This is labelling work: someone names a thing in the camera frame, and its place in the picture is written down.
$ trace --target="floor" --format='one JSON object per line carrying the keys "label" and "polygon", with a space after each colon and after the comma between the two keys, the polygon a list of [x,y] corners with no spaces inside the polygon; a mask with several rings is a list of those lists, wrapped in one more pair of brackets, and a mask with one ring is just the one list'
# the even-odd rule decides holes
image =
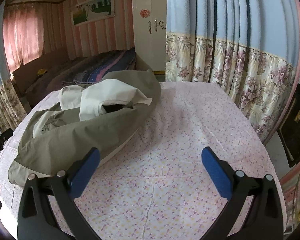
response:
{"label": "floor", "polygon": [[277,173],[278,178],[281,179],[290,170],[292,170],[293,167],[290,168],[288,165],[288,160],[277,132],[274,133],[265,147],[272,161],[275,172]]}
{"label": "floor", "polygon": [[0,210],[0,219],[9,233],[17,239],[17,220],[13,217],[10,209],[2,202],[2,208]]}

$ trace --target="metal screw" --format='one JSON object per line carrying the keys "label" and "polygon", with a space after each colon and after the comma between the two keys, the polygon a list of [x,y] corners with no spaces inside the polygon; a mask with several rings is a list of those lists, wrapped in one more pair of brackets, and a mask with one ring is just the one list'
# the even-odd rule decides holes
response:
{"label": "metal screw", "polygon": [[57,176],[63,177],[66,174],[66,171],[58,171]]}
{"label": "metal screw", "polygon": [[28,176],[28,179],[29,180],[33,180],[35,178],[35,174],[34,173],[31,173],[29,176]]}
{"label": "metal screw", "polygon": [[242,178],[243,176],[244,176],[244,172],[243,171],[236,171],[235,172],[235,174],[238,176],[238,177],[240,177],[240,178]]}
{"label": "metal screw", "polygon": [[271,181],[271,180],[273,180],[273,177],[272,177],[272,175],[267,174],[267,175],[266,175],[266,179],[269,180],[269,181]]}

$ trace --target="bed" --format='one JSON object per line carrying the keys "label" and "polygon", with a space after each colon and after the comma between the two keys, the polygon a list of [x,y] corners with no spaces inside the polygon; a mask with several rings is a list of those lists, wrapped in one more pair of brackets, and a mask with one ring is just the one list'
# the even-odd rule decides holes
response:
{"label": "bed", "polygon": [[[268,153],[249,121],[220,87],[211,83],[161,83],[161,99],[143,126],[112,159],[99,167],[75,203],[102,239],[200,239],[226,204],[201,162],[210,146],[234,170],[274,176]],[[22,187],[8,181],[8,168],[34,112],[57,103],[46,96],[21,122],[0,154],[1,199],[17,217]],[[243,223],[247,199],[232,233]],[[69,232],[53,197],[60,227]]]}
{"label": "bed", "polygon": [[[113,50],[70,60],[65,48],[45,54],[13,72],[20,96],[31,108],[50,92],[75,83],[95,83],[110,72],[135,69],[135,51]],[[38,71],[45,73],[38,76]]]}

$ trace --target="striped blanket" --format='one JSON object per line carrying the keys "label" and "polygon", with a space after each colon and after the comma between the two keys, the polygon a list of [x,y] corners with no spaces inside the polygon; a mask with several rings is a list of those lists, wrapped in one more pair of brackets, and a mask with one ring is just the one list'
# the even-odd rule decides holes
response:
{"label": "striped blanket", "polygon": [[73,83],[96,83],[101,81],[108,72],[132,70],[135,66],[136,54],[134,48],[129,50],[114,50],[107,52],[102,61],[95,63],[84,71],[77,73]]}

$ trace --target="yellow object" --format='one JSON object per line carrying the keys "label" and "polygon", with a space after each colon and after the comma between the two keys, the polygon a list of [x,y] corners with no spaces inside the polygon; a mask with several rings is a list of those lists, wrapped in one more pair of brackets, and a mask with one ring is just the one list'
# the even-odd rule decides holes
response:
{"label": "yellow object", "polygon": [[38,70],[37,75],[38,75],[38,76],[42,76],[43,74],[45,74],[45,73],[47,73],[47,72],[48,72],[48,70],[42,68],[42,69],[39,69],[39,70]]}
{"label": "yellow object", "polygon": [[300,120],[300,110],[299,110],[298,114],[296,115],[296,117],[294,118],[294,121],[295,121],[296,123],[298,123],[299,120]]}
{"label": "yellow object", "polygon": [[163,71],[153,71],[153,73],[155,75],[164,75],[166,72],[163,70]]}

